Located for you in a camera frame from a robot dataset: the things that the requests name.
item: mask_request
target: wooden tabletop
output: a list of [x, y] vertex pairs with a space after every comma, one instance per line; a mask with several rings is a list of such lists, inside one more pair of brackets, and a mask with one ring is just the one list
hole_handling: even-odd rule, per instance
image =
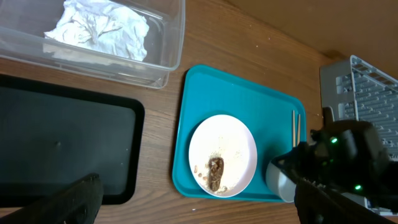
[[[299, 223], [293, 204], [185, 198], [177, 192], [171, 171], [183, 77], [205, 64], [292, 95], [305, 107], [309, 131], [322, 126], [318, 71], [332, 60], [222, 0], [189, 0], [186, 10], [181, 64], [161, 90], [6, 59], [0, 59], [0, 73], [135, 98], [145, 106], [136, 193], [123, 205], [102, 206], [96, 223]], [[0, 216], [14, 210], [0, 209]]]

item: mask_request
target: cup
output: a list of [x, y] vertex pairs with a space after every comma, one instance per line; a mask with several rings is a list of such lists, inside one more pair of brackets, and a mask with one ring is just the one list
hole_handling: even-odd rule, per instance
[[268, 189], [284, 202], [294, 202], [296, 184], [271, 162], [267, 166], [266, 184]]

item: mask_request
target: wooden stick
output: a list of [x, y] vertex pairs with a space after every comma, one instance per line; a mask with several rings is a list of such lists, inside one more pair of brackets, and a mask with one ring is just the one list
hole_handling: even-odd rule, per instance
[[293, 147], [296, 147], [296, 133], [295, 133], [295, 130], [296, 130], [296, 122], [295, 122], [295, 117], [296, 117], [296, 115], [294, 114], [294, 110], [293, 110]]
[[298, 121], [297, 121], [297, 145], [300, 144], [300, 129], [301, 129], [301, 117], [300, 114], [298, 114]]

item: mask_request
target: robotic hand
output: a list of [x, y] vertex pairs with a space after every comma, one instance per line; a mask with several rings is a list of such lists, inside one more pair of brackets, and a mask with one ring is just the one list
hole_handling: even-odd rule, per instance
[[337, 121], [312, 131], [272, 163], [296, 183], [302, 223], [393, 223], [340, 193], [366, 197], [373, 207], [398, 211], [398, 163], [390, 161], [377, 131], [365, 121]]

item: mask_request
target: gray dish rack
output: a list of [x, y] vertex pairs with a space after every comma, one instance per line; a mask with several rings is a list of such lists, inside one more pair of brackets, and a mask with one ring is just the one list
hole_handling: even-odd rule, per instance
[[[345, 119], [371, 122], [391, 160], [398, 160], [398, 81], [352, 55], [322, 66], [320, 82], [325, 123]], [[347, 197], [380, 215], [397, 215], [372, 208], [363, 197]]]

